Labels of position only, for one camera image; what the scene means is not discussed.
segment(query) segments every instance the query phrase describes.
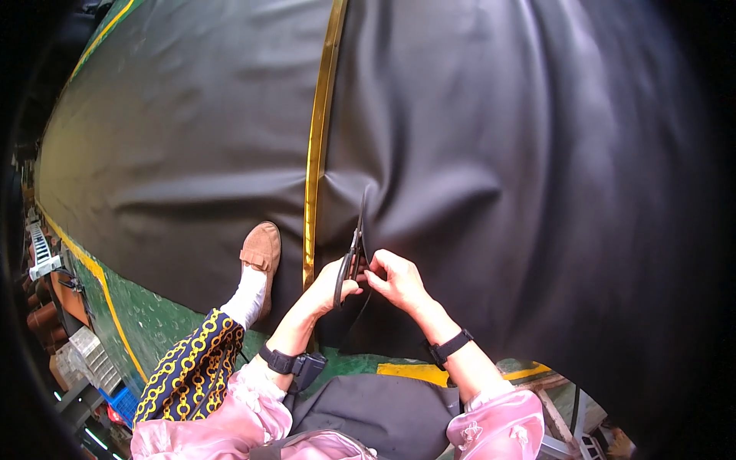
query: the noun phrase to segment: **navy skirt with gold chain print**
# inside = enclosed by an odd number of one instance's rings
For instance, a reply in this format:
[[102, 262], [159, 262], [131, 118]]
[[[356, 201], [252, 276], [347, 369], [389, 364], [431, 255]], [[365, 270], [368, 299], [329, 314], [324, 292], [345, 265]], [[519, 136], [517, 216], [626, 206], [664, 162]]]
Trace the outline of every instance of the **navy skirt with gold chain print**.
[[210, 311], [202, 325], [159, 361], [141, 395], [133, 429], [145, 420], [204, 419], [220, 407], [244, 333], [227, 314]]

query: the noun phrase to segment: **scissors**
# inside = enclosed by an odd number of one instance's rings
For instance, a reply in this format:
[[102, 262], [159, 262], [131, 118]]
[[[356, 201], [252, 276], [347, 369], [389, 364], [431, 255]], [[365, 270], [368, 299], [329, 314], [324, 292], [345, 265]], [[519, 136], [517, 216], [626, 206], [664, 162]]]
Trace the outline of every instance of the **scissors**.
[[342, 282], [345, 280], [357, 280], [358, 270], [361, 265], [361, 259], [365, 258], [366, 252], [363, 246], [363, 212], [366, 205], [366, 191], [363, 192], [363, 200], [361, 201], [361, 211], [358, 214], [358, 224], [353, 231], [353, 242], [350, 243], [350, 250], [347, 251], [342, 259], [340, 271], [337, 274], [337, 283], [335, 284], [335, 297], [333, 298], [333, 307], [340, 310], [342, 303], [340, 296], [342, 294]]

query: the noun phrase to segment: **forearm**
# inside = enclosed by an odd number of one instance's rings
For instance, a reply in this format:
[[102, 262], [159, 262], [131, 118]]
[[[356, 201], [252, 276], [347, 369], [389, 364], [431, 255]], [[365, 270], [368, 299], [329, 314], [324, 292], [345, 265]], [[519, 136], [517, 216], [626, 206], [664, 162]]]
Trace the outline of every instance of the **forearm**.
[[[430, 344], [443, 345], [457, 336], [461, 328], [436, 301], [428, 302], [414, 314]], [[443, 364], [460, 391], [460, 401], [466, 403], [481, 390], [503, 382], [500, 372], [475, 342], [470, 342], [447, 358]]]
[[[314, 309], [310, 308], [309, 302], [309, 298], [302, 296], [283, 317], [274, 334], [266, 342], [269, 350], [278, 350], [289, 356], [296, 356], [305, 352], [314, 325], [318, 320], [318, 316], [314, 313]], [[289, 390], [294, 378], [292, 374], [283, 375], [272, 371], [260, 355], [256, 355], [253, 362], [262, 366], [268, 379], [281, 390]]]

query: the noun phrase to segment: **blue plastic crate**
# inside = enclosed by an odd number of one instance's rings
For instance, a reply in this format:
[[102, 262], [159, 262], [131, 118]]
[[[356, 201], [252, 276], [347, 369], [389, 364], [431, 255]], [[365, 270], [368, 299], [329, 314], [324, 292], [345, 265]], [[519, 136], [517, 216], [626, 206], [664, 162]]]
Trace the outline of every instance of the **blue plastic crate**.
[[107, 404], [109, 404], [110, 407], [123, 418], [125, 424], [128, 425], [128, 428], [132, 428], [135, 410], [138, 408], [138, 398], [133, 396], [126, 386], [123, 386], [123, 388], [116, 392], [116, 395], [112, 397], [102, 390], [99, 390], [99, 392], [105, 398]]

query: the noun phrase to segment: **pink blouse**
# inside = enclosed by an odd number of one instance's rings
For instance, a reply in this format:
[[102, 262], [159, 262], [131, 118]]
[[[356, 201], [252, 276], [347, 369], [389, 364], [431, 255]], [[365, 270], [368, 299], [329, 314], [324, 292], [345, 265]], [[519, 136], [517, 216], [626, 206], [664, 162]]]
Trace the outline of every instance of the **pink blouse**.
[[[282, 392], [260, 367], [247, 364], [227, 383], [228, 396], [208, 418], [187, 422], [148, 420], [136, 426], [134, 460], [247, 460], [252, 447], [282, 439], [291, 414]], [[502, 382], [478, 393], [447, 427], [459, 459], [537, 457], [544, 425], [542, 404], [530, 391]], [[288, 460], [368, 460], [375, 450], [337, 431], [312, 431], [281, 451]]]

